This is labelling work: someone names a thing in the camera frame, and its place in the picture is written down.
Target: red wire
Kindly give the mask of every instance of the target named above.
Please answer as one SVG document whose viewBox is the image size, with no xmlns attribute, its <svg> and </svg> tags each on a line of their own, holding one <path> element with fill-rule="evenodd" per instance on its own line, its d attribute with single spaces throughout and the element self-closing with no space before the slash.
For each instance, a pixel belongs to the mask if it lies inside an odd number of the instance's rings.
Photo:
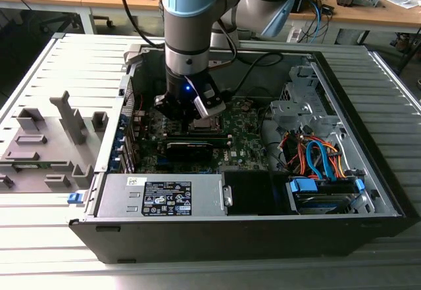
<svg viewBox="0 0 421 290">
<path fill-rule="evenodd" d="M 142 106 L 143 106 L 143 95 L 140 94 L 140 107 L 139 107 L 139 111 L 142 110 Z"/>
<path fill-rule="evenodd" d="M 298 154 L 296 154 L 288 163 L 287 165 L 290 165 L 296 158 L 298 157 Z"/>
</svg>

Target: workbench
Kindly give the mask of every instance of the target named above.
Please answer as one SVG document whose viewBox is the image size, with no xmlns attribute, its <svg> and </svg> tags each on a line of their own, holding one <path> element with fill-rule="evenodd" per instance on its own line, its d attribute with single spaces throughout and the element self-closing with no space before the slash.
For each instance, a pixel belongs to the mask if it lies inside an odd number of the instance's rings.
<svg viewBox="0 0 421 290">
<path fill-rule="evenodd" d="M 152 38 L 161 42 L 161 38 Z M 0 153 L 22 107 L 58 116 L 49 97 L 67 89 L 82 116 L 110 112 L 125 74 L 123 53 L 140 37 L 54 37 L 0 110 Z M 374 52 L 359 46 L 242 41 L 241 48 L 320 51 L 407 195 L 421 212 L 421 105 Z M 347 257 L 106 265 L 70 231 L 65 193 L 0 194 L 0 276 L 17 289 L 419 289 L 421 225 L 376 239 Z M 71 282 L 66 280 L 74 276 Z"/>
<path fill-rule="evenodd" d="M 92 16 L 126 15 L 121 0 L 24 0 L 35 11 L 75 12 L 82 18 L 85 33 L 95 34 L 96 28 Z M 159 0 L 127 0 L 134 16 L 160 16 Z M 416 33 L 421 26 L 420 7 L 403 9 L 388 1 L 381 0 L 378 7 L 340 7 L 336 0 L 323 0 L 323 3 L 335 7 L 330 21 L 329 35 L 325 43 L 334 43 L 339 29 L 377 30 L 381 32 Z M 20 0 L 0 0 L 0 8 L 28 9 Z M 305 28 L 314 20 L 314 13 L 309 6 L 303 12 L 292 13 L 288 24 Z"/>
</svg>

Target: yellow wire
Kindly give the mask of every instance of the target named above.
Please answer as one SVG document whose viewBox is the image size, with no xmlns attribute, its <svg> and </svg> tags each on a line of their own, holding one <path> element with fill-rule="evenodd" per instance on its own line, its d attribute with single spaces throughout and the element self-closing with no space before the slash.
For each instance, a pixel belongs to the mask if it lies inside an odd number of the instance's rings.
<svg viewBox="0 0 421 290">
<path fill-rule="evenodd" d="M 339 162 L 339 171 L 341 172 L 342 177 L 346 178 L 347 176 L 345 176 L 342 170 L 341 158 L 338 157 L 337 161 Z"/>
</svg>

